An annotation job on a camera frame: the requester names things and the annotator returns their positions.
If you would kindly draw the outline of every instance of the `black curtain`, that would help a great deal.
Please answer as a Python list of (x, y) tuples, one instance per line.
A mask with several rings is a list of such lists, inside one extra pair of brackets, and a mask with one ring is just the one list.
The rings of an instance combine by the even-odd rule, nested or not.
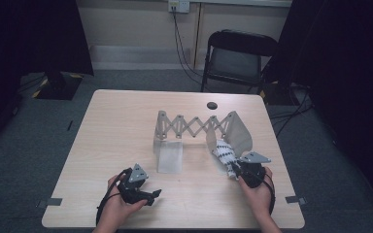
[(269, 77), (311, 87), (337, 146), (373, 186), (373, 1), (293, 0), (279, 43)]
[(93, 76), (75, 0), (0, 0), (0, 114), (22, 75), (49, 68)]

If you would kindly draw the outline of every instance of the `power cord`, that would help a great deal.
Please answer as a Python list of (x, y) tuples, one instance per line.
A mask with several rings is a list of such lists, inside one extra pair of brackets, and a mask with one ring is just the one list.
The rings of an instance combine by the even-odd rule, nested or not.
[[(308, 88), (308, 87), (302, 87), (302, 89), (304, 89), (305, 91), (309, 91), (309, 88)], [(291, 98), (291, 102), (292, 102), (292, 104), (295, 106), (296, 104), (295, 104), (294, 101), (292, 100), (292, 96), (291, 96), (291, 95), (289, 95), (289, 96), (290, 96), (290, 98)], [(306, 107), (306, 106), (307, 106), (307, 104), (306, 104), (306, 100), (305, 100), (304, 102), (300, 103), (300, 105), (305, 105), (305, 107)], [(298, 113), (296, 113), (296, 114), (297, 114), (297, 115), (304, 114), (304, 113), (308, 112), (309, 110), (311, 110), (311, 109), (313, 109), (313, 108), (314, 108), (314, 105), (311, 104), (308, 108), (306, 108), (306, 109), (304, 109), (304, 110), (302, 110), (302, 111), (298, 111)], [(271, 116), (269, 119), (276, 119), (276, 118), (290, 117), (292, 114), (293, 114), (293, 111), (291, 111), (291, 112), (287, 111), (287, 112), (283, 112), (283, 113), (276, 113), (276, 114), (274, 114), (273, 116)]]
[[(25, 90), (27, 90), (27, 89), (30, 89), (30, 88), (34, 87), (35, 85), (39, 84), (39, 83), (42, 81), (42, 79), (43, 79), (44, 77), (46, 77), (46, 76), (47, 76), (47, 75), (44, 74), (43, 76), (40, 76), (40, 77), (35, 78), (35, 79), (33, 79), (33, 80), (29, 81), (29, 82), (26, 82), (26, 83), (21, 84), (21, 85), (19, 86), (19, 89), (18, 89), (18, 92), (17, 92), (17, 93), (20, 94), (20, 93), (22, 93), (23, 91), (25, 91)], [(28, 84), (30, 84), (30, 83), (33, 83), (33, 82), (35, 82), (35, 81), (37, 81), (37, 80), (38, 80), (37, 83), (34, 83), (34, 84), (32, 84), (32, 85), (30, 85), (30, 86), (28, 86), (28, 87), (23, 88), (24, 86), (26, 86), (26, 85), (28, 85)]]
[(287, 119), (284, 119), (284, 120), (286, 120), (286, 122), (283, 124), (283, 126), (281, 127), (281, 129), (278, 131), (278, 133), (277, 133), (277, 135), (276, 135), (277, 138), (280, 136), (280, 134), (281, 134), (281, 132), (283, 131), (283, 129), (286, 127), (286, 125), (289, 123), (289, 121), (290, 121), (293, 117), (302, 114), (302, 112), (300, 112), (299, 110), (300, 110), (300, 109), (302, 108), (302, 106), (305, 104), (306, 99), (307, 99), (307, 96), (308, 96), (308, 93), (309, 93), (309, 91), (306, 90), (306, 91), (305, 91), (304, 98), (303, 98), (301, 104), (299, 104), (299, 107), (298, 107), (298, 108), (297, 108), (297, 109), (296, 109), (296, 110), (295, 110), (291, 115), (289, 115)]
[[(177, 17), (176, 17), (176, 8), (175, 7), (171, 7), (172, 9), (172, 16), (174, 18), (174, 22), (175, 22), (175, 44), (177, 46), (177, 55), (178, 55), (178, 58), (180, 60), (180, 64), (181, 64), (181, 67), (183, 68), (184, 72), (186, 73), (186, 75), (192, 80), (194, 81), (195, 83), (198, 83), (199, 85), (202, 85), (202, 83), (200, 83), (199, 81), (195, 80), (193, 77), (191, 77), (189, 75), (189, 73), (187, 72), (186, 68), (184, 67), (184, 64), (183, 64), (183, 61), (181, 59), (181, 55), (180, 55), (180, 49), (179, 49), (179, 46), (178, 46), (178, 40), (180, 41), (180, 47), (181, 47), (181, 51), (183, 53), (183, 58), (184, 58), (184, 62), (185, 62), (185, 65), (187, 66), (187, 68), (189, 69), (190, 72), (192, 72), (193, 74), (199, 76), (199, 77), (202, 77), (201, 74), (198, 74), (196, 73), (192, 68), (189, 67), (189, 65), (187, 64), (187, 58), (186, 58), (186, 55), (184, 53), (184, 47), (183, 47), (183, 42), (181, 40), (181, 35), (180, 35), (180, 30), (178, 28), (178, 22), (177, 22)], [(205, 89), (207, 89), (208, 91), (210, 92), (213, 92), (212, 90), (210, 90), (208, 87), (205, 86)]]

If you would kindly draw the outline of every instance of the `black chair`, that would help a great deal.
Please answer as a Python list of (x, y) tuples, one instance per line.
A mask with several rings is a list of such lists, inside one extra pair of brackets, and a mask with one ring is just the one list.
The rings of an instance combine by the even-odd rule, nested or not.
[(222, 82), (258, 86), (262, 89), (261, 57), (272, 56), (278, 43), (264, 35), (222, 30), (208, 40), (201, 92), (208, 79)]

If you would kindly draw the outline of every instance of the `wrist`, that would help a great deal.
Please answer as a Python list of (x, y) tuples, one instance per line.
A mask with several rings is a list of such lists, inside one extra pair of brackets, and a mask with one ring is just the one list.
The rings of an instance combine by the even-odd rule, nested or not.
[(99, 221), (98, 225), (93, 229), (92, 233), (115, 233), (117, 228), (109, 222), (101, 222)]
[(254, 214), (256, 221), (258, 222), (268, 220), (269, 218), (272, 219), (268, 211), (256, 211), (256, 212), (253, 212), (253, 214)]

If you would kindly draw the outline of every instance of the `hand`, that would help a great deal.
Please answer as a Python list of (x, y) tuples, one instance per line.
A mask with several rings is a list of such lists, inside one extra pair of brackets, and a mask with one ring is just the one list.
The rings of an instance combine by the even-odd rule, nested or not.
[[(108, 180), (108, 187), (113, 184), (116, 178), (117, 176), (114, 176)], [(117, 186), (114, 184), (110, 196), (117, 193), (119, 193), (119, 191)], [(147, 200), (142, 200), (129, 205), (122, 200), (120, 195), (111, 197), (105, 204), (101, 218), (93, 232), (116, 232), (130, 215), (139, 211), (146, 204)]]
[[(272, 172), (268, 167), (265, 167), (264, 180), (270, 185), (272, 184)], [(269, 215), (269, 205), (271, 203), (271, 192), (265, 183), (260, 184), (258, 187), (250, 188), (245, 183), (242, 177), (238, 177), (238, 183), (241, 185), (245, 196), (253, 211), (254, 217), (259, 224), (262, 232), (281, 232), (274, 219)]]

